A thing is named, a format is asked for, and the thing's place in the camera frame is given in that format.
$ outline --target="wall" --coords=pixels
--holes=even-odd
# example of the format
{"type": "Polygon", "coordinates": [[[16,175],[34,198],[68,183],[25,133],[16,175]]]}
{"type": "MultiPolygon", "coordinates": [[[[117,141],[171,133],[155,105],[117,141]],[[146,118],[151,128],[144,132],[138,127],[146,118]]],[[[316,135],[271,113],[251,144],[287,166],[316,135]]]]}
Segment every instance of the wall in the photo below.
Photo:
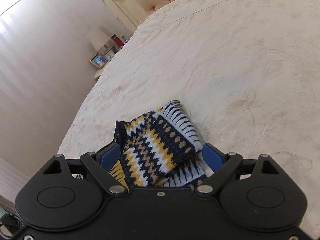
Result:
{"type": "Polygon", "coordinates": [[[0,169],[0,195],[12,202],[21,176],[57,152],[95,84],[93,27],[132,35],[100,0],[21,0],[0,16],[0,163],[10,169],[0,169]],[[19,179],[3,176],[16,171],[19,179]]]}

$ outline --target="silver rivet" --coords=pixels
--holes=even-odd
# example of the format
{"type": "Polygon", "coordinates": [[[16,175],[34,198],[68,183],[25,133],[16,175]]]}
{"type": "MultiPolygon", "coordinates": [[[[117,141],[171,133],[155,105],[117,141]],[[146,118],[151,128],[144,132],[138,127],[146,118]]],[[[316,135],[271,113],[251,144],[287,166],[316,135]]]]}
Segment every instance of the silver rivet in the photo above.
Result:
{"type": "Polygon", "coordinates": [[[164,193],[164,192],[158,192],[158,193],[157,193],[157,196],[158,196],[158,197],[164,197],[164,196],[165,196],[165,193],[164,193]]]}
{"type": "Polygon", "coordinates": [[[32,236],[24,236],[23,240],[34,240],[34,238],[32,236]]]}
{"type": "Polygon", "coordinates": [[[213,191],[213,187],[209,185],[200,185],[199,187],[197,187],[197,190],[200,193],[210,193],[213,191]]]}
{"type": "Polygon", "coordinates": [[[120,194],[125,191],[125,188],[124,186],[121,186],[121,185],[114,185],[109,188],[109,191],[114,194],[120,194]]]}

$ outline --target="cream floral bedspread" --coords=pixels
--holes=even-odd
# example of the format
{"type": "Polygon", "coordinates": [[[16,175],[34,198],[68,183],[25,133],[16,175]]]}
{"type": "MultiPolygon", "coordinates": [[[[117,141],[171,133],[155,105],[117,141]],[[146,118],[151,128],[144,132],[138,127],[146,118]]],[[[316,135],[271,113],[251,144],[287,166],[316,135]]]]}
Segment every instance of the cream floral bedspread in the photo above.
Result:
{"type": "Polygon", "coordinates": [[[178,99],[204,142],[271,155],[320,236],[320,0],[177,0],[152,14],[84,100],[59,153],[78,158],[178,99]]]}

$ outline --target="red cylinder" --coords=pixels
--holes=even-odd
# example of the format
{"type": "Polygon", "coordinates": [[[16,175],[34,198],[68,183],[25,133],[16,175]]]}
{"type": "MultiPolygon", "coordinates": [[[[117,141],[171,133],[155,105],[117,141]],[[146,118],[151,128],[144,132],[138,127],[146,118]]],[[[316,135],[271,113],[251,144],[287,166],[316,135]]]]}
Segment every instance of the red cylinder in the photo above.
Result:
{"type": "Polygon", "coordinates": [[[111,37],[111,39],[113,39],[113,41],[120,47],[122,48],[124,46],[124,43],[118,38],[117,35],[113,35],[111,37]]]}

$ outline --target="gold picture frame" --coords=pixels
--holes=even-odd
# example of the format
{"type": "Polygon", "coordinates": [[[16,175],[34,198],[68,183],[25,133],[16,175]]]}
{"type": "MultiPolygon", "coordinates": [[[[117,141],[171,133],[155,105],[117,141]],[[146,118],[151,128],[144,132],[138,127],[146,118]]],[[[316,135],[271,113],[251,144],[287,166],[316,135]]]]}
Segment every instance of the gold picture frame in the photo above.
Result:
{"type": "Polygon", "coordinates": [[[97,52],[89,62],[95,65],[98,69],[102,69],[104,65],[107,64],[108,60],[101,53],[97,52]]]}

